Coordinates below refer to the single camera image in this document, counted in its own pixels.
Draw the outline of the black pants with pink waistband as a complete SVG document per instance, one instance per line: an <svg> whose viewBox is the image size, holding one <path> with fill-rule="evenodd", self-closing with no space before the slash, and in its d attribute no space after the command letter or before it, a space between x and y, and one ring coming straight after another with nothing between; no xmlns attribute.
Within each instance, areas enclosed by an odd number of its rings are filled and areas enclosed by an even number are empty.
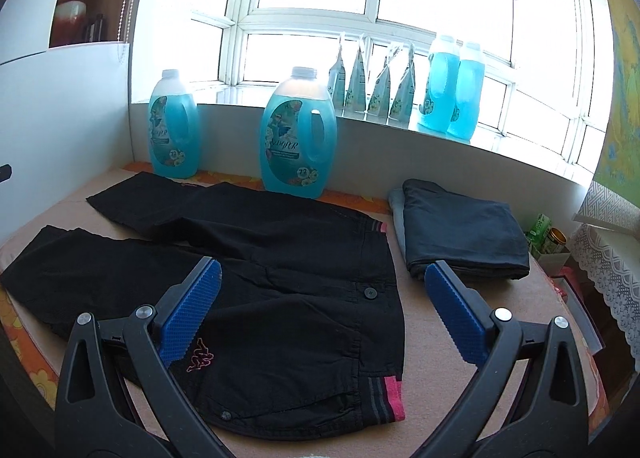
<svg viewBox="0 0 640 458"><path fill-rule="evenodd" d="M222 268L220 293L170 368L206 422L306 441L405 417L404 313L382 222L316 200L149 173L89 204L134 238L47 226L1 275L59 337L80 313L119 318L155 303L209 256Z"/></svg>

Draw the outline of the left blue detergent bottle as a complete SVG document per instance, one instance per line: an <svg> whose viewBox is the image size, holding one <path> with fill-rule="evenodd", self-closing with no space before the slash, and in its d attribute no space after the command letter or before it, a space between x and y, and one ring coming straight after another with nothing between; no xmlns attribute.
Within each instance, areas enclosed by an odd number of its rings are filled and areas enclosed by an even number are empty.
<svg viewBox="0 0 640 458"><path fill-rule="evenodd" d="M190 178L200 166L201 121L177 69L164 69L148 106L152 169L165 178Z"/></svg>

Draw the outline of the white lace tablecloth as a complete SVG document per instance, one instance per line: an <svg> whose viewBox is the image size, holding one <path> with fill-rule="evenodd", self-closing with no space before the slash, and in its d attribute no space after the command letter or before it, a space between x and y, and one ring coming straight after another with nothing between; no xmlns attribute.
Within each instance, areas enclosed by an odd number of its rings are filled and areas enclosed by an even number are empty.
<svg viewBox="0 0 640 458"><path fill-rule="evenodd" d="M591 182L574 215L580 224L568 248L593 282L639 359L639 207Z"/></svg>

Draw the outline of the folded light grey garment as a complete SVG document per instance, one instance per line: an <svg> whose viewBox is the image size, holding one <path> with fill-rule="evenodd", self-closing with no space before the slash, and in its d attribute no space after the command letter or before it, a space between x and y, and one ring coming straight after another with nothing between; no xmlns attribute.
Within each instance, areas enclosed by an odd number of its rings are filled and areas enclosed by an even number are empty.
<svg viewBox="0 0 640 458"><path fill-rule="evenodd" d="M387 197L388 205L392 211L394 230L402 258L406 258L406 232L405 232L405 195L401 188L394 188Z"/></svg>

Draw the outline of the green box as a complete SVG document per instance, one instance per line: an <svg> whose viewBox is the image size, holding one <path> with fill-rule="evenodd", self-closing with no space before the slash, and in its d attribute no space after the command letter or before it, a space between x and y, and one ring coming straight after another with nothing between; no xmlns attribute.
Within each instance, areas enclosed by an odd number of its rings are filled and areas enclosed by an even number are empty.
<svg viewBox="0 0 640 458"><path fill-rule="evenodd" d="M544 243L548 230L551 227L551 218L541 213L529 231L525 234L529 252L535 257L540 256L540 248Z"/></svg>

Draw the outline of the folded dark grey pants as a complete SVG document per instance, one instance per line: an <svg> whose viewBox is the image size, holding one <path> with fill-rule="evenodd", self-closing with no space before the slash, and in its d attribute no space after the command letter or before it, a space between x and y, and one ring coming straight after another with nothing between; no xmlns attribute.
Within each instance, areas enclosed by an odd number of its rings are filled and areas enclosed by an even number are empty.
<svg viewBox="0 0 640 458"><path fill-rule="evenodd" d="M415 178L404 181L402 193L406 264L413 278L423 278L437 261L471 282L529 274L527 240L507 204Z"/></svg>

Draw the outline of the red ceramic vase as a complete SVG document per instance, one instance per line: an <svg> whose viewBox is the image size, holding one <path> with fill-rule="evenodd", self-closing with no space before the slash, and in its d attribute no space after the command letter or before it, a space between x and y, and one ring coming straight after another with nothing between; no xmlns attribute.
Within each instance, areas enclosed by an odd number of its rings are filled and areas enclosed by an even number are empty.
<svg viewBox="0 0 640 458"><path fill-rule="evenodd" d="M84 0L58 0L53 14L50 45L73 44L84 28L87 4Z"/></svg>

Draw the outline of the blue detergent bottle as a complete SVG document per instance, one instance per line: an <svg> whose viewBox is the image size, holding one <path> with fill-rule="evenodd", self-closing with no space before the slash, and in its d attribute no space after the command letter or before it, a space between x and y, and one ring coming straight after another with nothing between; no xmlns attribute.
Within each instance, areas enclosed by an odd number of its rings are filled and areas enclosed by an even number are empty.
<svg viewBox="0 0 640 458"><path fill-rule="evenodd" d="M274 90L262 113L259 144L265 189L311 199L322 195L333 166L337 121L316 70L295 67Z"/></svg>
<svg viewBox="0 0 640 458"><path fill-rule="evenodd" d="M164 69L148 106L152 169L165 178L190 178L200 166L201 121L177 69Z"/></svg>

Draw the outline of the white window frame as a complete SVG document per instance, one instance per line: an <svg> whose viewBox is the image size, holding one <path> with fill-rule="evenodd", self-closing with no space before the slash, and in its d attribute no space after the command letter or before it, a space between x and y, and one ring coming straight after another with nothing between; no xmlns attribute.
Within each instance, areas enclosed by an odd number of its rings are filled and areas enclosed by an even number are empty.
<svg viewBox="0 0 640 458"><path fill-rule="evenodd" d="M590 170L608 118L606 0L198 0L194 17L221 38L217 77L267 83L280 67L268 48L311 38L329 66L346 41L374 79L394 45L416 53L416 97L426 90L428 51L442 34L475 42L485 64L480 125Z"/></svg>

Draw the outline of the landscape painting scroll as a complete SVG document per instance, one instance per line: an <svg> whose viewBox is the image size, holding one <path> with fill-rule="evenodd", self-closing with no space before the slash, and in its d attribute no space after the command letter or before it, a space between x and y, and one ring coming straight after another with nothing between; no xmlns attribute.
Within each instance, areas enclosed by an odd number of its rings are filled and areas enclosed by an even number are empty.
<svg viewBox="0 0 640 458"><path fill-rule="evenodd" d="M608 0L613 33L610 118L594 180L639 203L639 0Z"/></svg>

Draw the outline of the middle blue detergent bottle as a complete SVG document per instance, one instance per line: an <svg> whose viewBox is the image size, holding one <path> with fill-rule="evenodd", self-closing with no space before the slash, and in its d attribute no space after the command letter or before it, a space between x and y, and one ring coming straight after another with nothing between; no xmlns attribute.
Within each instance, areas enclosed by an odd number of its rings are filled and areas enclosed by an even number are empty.
<svg viewBox="0 0 640 458"><path fill-rule="evenodd" d="M259 144L265 189L311 199L322 195L333 166L337 121L316 70L295 67L274 90L262 113Z"/></svg>

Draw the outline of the refill pouch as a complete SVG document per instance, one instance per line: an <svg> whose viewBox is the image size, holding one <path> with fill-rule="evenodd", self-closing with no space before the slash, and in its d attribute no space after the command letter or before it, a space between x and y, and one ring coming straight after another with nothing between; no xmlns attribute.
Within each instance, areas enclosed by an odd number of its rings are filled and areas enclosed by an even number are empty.
<svg viewBox="0 0 640 458"><path fill-rule="evenodd" d="M367 108L366 74L364 73L362 48L358 48L354 66L352 66L344 106L346 111L354 114L363 114Z"/></svg>
<svg viewBox="0 0 640 458"><path fill-rule="evenodd" d="M398 50L398 46L390 48L383 68L375 80L367 110L367 119L370 121L385 121L390 111L390 62L397 55Z"/></svg>
<svg viewBox="0 0 640 458"><path fill-rule="evenodd" d="M402 74L398 90L393 100L388 118L400 124L408 124L412 113L416 92L416 67L414 66L414 47L409 45L408 66Z"/></svg>
<svg viewBox="0 0 640 458"><path fill-rule="evenodd" d="M328 91L334 110L342 112L345 99L346 70L343 60L343 48L338 49L337 58L329 70Z"/></svg>

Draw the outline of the blue bottle on windowsill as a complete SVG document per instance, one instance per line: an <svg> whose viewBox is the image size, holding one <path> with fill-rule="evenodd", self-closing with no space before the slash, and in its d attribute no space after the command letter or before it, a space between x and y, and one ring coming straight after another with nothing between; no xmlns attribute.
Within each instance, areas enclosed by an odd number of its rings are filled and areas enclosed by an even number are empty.
<svg viewBox="0 0 640 458"><path fill-rule="evenodd" d="M477 43L465 42L460 53L460 65L454 96L454 112L447 133L470 140L480 115L480 96L485 79L482 49Z"/></svg>
<svg viewBox="0 0 640 458"><path fill-rule="evenodd" d="M425 95L419 107L424 128L445 133L454 113L454 96L460 65L459 48L452 36L439 34L430 47Z"/></svg>

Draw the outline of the golden tin can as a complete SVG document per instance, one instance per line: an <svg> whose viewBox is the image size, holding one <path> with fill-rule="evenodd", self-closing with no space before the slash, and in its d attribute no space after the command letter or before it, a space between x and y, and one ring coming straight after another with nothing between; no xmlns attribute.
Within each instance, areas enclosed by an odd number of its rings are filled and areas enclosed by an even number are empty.
<svg viewBox="0 0 640 458"><path fill-rule="evenodd" d="M566 236L556 227L550 227L542 241L540 252L542 254L559 253L567 242Z"/></svg>

